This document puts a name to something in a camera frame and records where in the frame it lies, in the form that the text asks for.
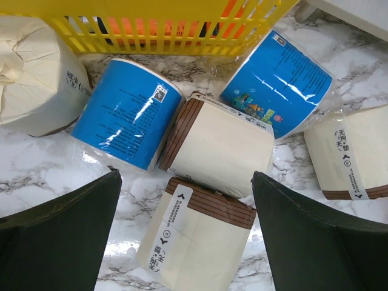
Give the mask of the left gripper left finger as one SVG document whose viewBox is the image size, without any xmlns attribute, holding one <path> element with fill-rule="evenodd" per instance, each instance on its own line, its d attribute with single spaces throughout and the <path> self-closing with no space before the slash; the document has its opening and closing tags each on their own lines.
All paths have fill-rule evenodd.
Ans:
<svg viewBox="0 0 388 291">
<path fill-rule="evenodd" d="M 112 168 L 70 193 L 1 218 L 1 290 L 93 290 L 121 186 Z"/>
</svg>

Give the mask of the blue roll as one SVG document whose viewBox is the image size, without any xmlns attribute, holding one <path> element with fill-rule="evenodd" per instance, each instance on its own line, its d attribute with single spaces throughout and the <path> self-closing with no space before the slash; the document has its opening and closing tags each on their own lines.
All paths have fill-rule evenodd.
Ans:
<svg viewBox="0 0 388 291">
<path fill-rule="evenodd" d="M 250 52 L 220 97 L 271 125 L 275 139 L 302 132 L 341 107 L 332 75 L 276 30 Z"/>
<path fill-rule="evenodd" d="M 142 170 L 153 170 L 185 97 L 137 62 L 113 58 L 71 135 Z"/>
</svg>

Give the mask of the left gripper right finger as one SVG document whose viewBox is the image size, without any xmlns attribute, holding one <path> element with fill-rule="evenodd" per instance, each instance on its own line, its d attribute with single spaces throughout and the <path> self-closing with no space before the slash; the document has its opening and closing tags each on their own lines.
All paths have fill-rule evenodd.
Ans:
<svg viewBox="0 0 388 291">
<path fill-rule="evenodd" d="M 387 225 L 348 215 L 255 172 L 276 290 L 387 290 Z"/>
</svg>

